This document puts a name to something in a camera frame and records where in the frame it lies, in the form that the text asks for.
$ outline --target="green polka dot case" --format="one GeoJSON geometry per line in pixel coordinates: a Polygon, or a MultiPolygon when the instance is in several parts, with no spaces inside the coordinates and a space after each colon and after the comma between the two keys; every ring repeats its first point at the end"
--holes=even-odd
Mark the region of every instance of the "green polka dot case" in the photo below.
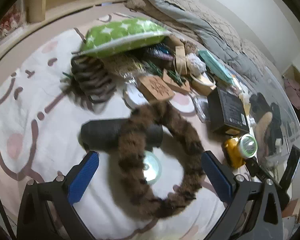
{"type": "Polygon", "coordinates": [[[86,43],[81,47],[81,55],[108,57],[120,52],[153,45],[169,36],[170,31],[154,22],[141,18],[92,27],[86,34],[86,43]]]}

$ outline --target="barcode label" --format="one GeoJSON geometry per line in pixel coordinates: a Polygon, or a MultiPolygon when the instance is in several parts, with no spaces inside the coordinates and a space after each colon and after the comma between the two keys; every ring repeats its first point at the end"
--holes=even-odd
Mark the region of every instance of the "barcode label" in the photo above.
{"type": "Polygon", "coordinates": [[[246,124],[246,119],[245,119],[245,117],[244,117],[244,115],[243,115],[243,114],[241,114],[241,119],[242,119],[242,123],[243,123],[243,125],[247,125],[247,124],[246,124]]]}

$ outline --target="black box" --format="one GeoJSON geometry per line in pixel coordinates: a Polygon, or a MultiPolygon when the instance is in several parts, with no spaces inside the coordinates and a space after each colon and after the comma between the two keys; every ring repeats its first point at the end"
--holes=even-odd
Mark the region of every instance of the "black box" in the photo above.
{"type": "Polygon", "coordinates": [[[230,93],[215,88],[208,95],[212,131],[228,135],[249,133],[242,101],[230,93]]]}

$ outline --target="furry scrunchie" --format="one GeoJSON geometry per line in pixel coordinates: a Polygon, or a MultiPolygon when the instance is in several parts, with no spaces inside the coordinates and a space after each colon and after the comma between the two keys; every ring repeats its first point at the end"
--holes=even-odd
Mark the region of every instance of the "furry scrunchie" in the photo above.
{"type": "Polygon", "coordinates": [[[195,199],[195,193],[202,187],[200,182],[204,175],[201,167],[203,151],[197,131],[169,103],[143,105],[131,113],[119,135],[119,166],[124,189],[143,218],[176,215],[195,199]],[[143,175],[145,131],[152,123],[166,126],[181,143],[187,155],[181,185],[165,199],[154,195],[143,175]]]}

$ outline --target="blue gripper pad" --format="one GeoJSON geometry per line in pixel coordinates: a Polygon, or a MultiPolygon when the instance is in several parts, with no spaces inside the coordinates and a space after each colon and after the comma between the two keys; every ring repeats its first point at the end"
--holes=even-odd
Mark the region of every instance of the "blue gripper pad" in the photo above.
{"type": "Polygon", "coordinates": [[[69,185],[68,201],[70,205],[80,201],[98,166],[99,155],[96,152],[93,152],[69,185]]]}
{"type": "Polygon", "coordinates": [[[212,183],[219,199],[222,202],[230,204],[233,199],[233,185],[231,185],[228,178],[225,176],[223,171],[221,171],[221,163],[217,160],[217,158],[213,155],[211,151],[206,151],[201,155],[201,166],[204,172],[207,174],[210,182],[212,183]]]}

